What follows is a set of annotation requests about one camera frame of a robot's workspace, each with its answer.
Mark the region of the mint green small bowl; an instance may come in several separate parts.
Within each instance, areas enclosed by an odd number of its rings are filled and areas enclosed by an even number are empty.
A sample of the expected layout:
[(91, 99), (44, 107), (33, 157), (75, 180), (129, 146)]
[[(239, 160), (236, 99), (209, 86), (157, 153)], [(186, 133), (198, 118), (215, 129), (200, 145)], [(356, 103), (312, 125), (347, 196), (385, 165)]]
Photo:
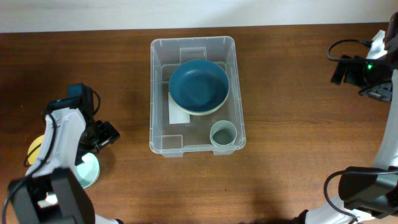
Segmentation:
[(83, 189), (93, 185), (100, 176), (100, 165), (96, 156), (87, 153), (82, 157), (83, 163), (76, 166), (76, 178)]

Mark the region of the yellow small bowl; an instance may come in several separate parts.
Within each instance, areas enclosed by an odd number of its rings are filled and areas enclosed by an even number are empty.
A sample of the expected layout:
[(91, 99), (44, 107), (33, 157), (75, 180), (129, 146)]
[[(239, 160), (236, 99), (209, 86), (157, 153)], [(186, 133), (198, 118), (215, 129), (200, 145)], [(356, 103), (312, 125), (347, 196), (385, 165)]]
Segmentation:
[(31, 166), (37, 158), (38, 153), (40, 152), (41, 144), (44, 140), (44, 135), (37, 137), (29, 146), (27, 155), (27, 165)]

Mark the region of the cream plate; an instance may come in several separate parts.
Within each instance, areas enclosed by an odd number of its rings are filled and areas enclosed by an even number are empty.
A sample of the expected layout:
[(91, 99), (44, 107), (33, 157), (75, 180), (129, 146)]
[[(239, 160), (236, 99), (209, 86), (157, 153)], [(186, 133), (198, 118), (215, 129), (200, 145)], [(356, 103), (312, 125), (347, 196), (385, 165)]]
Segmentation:
[(168, 96), (169, 96), (169, 100), (178, 108), (178, 109), (180, 109), (180, 110), (182, 110), (183, 112), (185, 112), (185, 113), (188, 113), (188, 114), (190, 114), (190, 115), (194, 115), (194, 116), (205, 116), (205, 115), (208, 115), (208, 114), (212, 114), (212, 113), (214, 113), (215, 111), (217, 111), (217, 110), (219, 110), (226, 102), (227, 102), (227, 100), (228, 100), (228, 98), (229, 98), (229, 94), (226, 96), (226, 98), (218, 105), (218, 106), (216, 106), (215, 108), (213, 108), (213, 109), (211, 109), (211, 110), (208, 110), (208, 111), (200, 111), (200, 112), (195, 112), (195, 111), (190, 111), (190, 110), (186, 110), (186, 109), (184, 109), (184, 108), (182, 108), (180, 105), (178, 105), (176, 102), (175, 102), (175, 100), (171, 97), (171, 94), (168, 92)]

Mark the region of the blue plate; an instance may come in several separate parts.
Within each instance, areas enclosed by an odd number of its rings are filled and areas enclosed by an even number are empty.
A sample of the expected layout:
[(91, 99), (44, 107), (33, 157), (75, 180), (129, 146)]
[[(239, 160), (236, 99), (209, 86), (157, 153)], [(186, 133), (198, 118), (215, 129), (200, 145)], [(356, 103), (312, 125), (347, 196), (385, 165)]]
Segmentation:
[(169, 79), (169, 93), (182, 108), (195, 112), (218, 106), (229, 94), (229, 78), (216, 63), (190, 60), (177, 67)]

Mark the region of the grey cup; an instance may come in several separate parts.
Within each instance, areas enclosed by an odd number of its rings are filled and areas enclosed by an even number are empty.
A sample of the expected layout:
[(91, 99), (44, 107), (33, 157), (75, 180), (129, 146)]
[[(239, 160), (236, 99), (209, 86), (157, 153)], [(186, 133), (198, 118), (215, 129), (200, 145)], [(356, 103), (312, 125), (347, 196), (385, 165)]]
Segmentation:
[(210, 141), (214, 146), (232, 146), (236, 138), (237, 129), (230, 121), (217, 121), (210, 129)]

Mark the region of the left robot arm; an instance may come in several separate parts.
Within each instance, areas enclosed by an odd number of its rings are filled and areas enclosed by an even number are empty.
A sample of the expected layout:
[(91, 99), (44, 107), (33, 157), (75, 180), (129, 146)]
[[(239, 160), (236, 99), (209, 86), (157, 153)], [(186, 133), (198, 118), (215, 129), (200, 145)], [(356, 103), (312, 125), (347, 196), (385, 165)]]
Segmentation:
[(100, 103), (97, 92), (78, 83), (68, 86), (66, 98), (47, 105), (44, 138), (34, 149), (37, 157), (24, 177), (10, 181), (2, 223), (10, 205), (19, 223), (121, 222), (96, 214), (84, 190), (88, 173), (78, 171), (84, 156), (95, 156), (120, 137), (109, 122), (94, 119)]

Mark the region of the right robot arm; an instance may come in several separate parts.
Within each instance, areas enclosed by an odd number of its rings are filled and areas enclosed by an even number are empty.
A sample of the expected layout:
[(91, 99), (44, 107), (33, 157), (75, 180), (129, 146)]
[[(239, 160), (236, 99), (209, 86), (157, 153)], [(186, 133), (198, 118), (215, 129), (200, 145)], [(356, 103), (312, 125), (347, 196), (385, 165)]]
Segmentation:
[(330, 174), (323, 184), (325, 203), (304, 210), (295, 223), (361, 223), (397, 215), (397, 14), (393, 14), (386, 31), (372, 40), (363, 41), (368, 56), (340, 58), (331, 82), (359, 87), (360, 96), (388, 103), (389, 116), (379, 148), (366, 140), (336, 146), (321, 146), (319, 156), (331, 165), (344, 159), (374, 156), (368, 167), (349, 166)]

